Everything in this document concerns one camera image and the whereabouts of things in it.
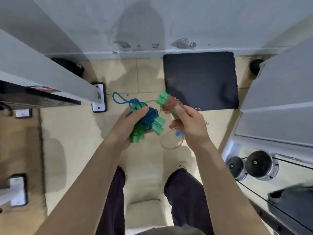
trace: trouser leg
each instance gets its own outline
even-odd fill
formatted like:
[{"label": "trouser leg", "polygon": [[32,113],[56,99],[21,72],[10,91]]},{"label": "trouser leg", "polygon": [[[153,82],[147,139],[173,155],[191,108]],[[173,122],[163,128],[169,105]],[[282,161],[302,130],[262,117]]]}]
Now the trouser leg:
[{"label": "trouser leg", "polygon": [[188,224],[206,235],[214,234],[203,186],[190,173],[185,169],[172,173],[164,194],[172,205],[174,225]]},{"label": "trouser leg", "polygon": [[106,198],[96,235],[125,234],[124,184],[125,173],[123,169],[118,166]]}]

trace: wall stain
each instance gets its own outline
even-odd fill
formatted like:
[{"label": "wall stain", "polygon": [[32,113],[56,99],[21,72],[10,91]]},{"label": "wall stain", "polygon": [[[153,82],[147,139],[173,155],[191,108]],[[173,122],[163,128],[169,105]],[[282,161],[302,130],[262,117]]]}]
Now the wall stain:
[{"label": "wall stain", "polygon": [[192,49],[195,48],[197,45],[195,42],[189,43],[189,40],[187,38],[182,38],[175,40],[173,43],[171,43],[171,46],[179,49]]},{"label": "wall stain", "polygon": [[113,43],[117,43],[122,48],[130,48],[131,47],[126,41],[116,40]]},{"label": "wall stain", "polygon": [[153,43],[152,48],[158,48],[160,45],[158,43]]}]

